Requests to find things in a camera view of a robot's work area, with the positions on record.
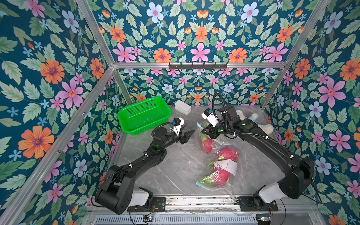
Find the green plastic basket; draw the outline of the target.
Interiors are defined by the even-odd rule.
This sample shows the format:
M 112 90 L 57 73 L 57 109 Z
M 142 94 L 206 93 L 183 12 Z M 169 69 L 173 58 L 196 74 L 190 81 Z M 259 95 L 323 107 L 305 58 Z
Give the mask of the green plastic basket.
M 170 107 L 161 97 L 152 97 L 121 109 L 117 114 L 122 131 L 136 136 L 168 121 Z

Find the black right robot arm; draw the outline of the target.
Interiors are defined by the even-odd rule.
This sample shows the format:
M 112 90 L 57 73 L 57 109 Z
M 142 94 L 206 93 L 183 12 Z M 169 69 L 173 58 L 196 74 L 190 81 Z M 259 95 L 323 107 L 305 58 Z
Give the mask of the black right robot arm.
M 242 119 L 233 106 L 224 106 L 219 112 L 219 117 L 214 109 L 208 108 L 202 113 L 210 123 L 202 130 L 203 134 L 211 139 L 217 139 L 219 135 L 238 137 L 255 146 L 285 174 L 278 182 L 254 193 L 254 203 L 261 206 L 283 197 L 298 199 L 313 181 L 315 162 L 310 157 L 301 158 L 290 152 L 264 131 L 265 126 L 250 118 Z

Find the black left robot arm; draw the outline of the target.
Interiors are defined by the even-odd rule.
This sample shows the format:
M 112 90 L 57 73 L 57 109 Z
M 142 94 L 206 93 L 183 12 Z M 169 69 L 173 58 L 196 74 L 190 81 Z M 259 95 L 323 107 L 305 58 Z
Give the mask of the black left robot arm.
M 129 164 L 113 165 L 108 169 L 99 184 L 94 202 L 118 215 L 131 207 L 152 210 L 153 193 L 142 187 L 135 189 L 136 180 L 165 159 L 167 147 L 174 143 L 187 143 L 194 132 L 188 129 L 184 132 L 182 128 L 172 132 L 165 127 L 154 129 L 152 142 L 143 156 Z

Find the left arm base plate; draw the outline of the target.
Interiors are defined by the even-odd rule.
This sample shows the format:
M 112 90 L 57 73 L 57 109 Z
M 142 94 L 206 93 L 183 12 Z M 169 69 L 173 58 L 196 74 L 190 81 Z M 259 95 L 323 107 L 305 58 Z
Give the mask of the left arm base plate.
M 127 212 L 144 212 L 144 213 L 150 213 L 150 212 L 165 212 L 166 207 L 166 198 L 165 197 L 152 197 L 147 200 L 147 202 L 144 205 L 134 205 L 129 206 L 127 208 Z

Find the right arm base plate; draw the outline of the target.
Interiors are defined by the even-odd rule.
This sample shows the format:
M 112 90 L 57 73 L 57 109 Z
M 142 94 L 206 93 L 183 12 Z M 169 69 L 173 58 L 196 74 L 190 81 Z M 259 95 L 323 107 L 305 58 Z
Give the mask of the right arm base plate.
M 262 199 L 253 196 L 239 196 L 237 204 L 242 212 L 278 212 L 278 205 L 275 201 L 265 203 Z

